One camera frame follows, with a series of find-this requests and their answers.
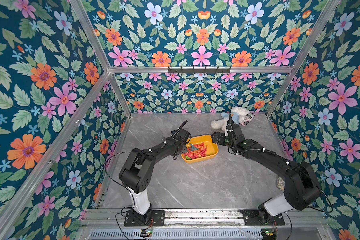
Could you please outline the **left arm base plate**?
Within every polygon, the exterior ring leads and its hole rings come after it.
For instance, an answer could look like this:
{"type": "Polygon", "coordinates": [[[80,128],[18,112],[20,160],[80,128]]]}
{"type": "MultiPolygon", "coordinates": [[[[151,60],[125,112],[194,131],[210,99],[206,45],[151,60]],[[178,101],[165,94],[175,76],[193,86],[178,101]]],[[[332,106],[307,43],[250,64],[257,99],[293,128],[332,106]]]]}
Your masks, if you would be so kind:
{"type": "Polygon", "coordinates": [[[124,226],[126,227],[149,227],[163,226],[165,221],[164,210],[149,209],[144,215],[138,214],[135,210],[126,213],[124,226]]]}

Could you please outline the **yellow plastic storage box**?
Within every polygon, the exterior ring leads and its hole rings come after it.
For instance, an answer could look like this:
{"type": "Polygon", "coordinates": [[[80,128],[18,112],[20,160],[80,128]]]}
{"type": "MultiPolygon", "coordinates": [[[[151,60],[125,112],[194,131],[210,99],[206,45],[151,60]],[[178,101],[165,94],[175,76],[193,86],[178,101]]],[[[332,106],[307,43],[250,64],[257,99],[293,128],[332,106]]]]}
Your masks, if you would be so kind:
{"type": "Polygon", "coordinates": [[[201,143],[205,143],[208,146],[207,156],[200,158],[200,159],[195,159],[195,160],[185,160],[181,154],[182,159],[186,163],[192,164],[192,163],[206,161],[206,160],[214,158],[219,153],[218,145],[213,143],[210,135],[192,137],[191,140],[189,141],[189,143],[187,144],[187,146],[189,146],[190,144],[195,145],[195,144],[201,144],[201,143]]]}

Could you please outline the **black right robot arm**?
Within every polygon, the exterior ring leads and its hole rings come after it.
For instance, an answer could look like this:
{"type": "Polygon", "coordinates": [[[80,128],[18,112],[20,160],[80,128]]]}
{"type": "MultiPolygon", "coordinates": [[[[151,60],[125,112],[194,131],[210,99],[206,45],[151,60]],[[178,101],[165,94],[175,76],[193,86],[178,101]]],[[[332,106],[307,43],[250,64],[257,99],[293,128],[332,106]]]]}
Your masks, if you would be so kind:
{"type": "Polygon", "coordinates": [[[254,140],[245,140],[243,136],[230,137],[215,132],[212,140],[230,149],[233,155],[261,164],[284,181],[282,194],[259,205],[259,212],[264,217],[275,217],[290,210],[302,211],[323,194],[313,167],[306,162],[297,163],[283,158],[254,140]]]}

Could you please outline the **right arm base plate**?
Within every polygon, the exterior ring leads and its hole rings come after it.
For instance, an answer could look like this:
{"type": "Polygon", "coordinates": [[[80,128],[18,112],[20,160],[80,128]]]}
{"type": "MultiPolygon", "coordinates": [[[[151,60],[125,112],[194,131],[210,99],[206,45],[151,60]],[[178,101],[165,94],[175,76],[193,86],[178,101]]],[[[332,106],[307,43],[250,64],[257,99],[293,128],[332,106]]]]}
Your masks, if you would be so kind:
{"type": "Polygon", "coordinates": [[[248,209],[239,210],[244,217],[246,226],[284,226],[285,220],[282,214],[270,216],[264,210],[248,209]]]}

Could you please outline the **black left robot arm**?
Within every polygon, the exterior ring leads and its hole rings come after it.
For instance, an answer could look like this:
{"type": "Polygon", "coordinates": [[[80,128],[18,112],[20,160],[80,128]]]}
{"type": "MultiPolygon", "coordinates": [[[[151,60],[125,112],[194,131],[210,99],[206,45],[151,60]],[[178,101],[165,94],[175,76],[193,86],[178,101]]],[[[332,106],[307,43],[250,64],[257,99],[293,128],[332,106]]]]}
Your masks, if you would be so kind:
{"type": "Polygon", "coordinates": [[[152,209],[148,199],[147,187],[152,179],[155,165],[172,156],[176,158],[186,149],[191,134],[184,129],[172,131],[162,142],[153,147],[130,151],[120,173],[119,180],[128,189],[132,198],[133,210],[138,215],[147,215],[152,209]]]}

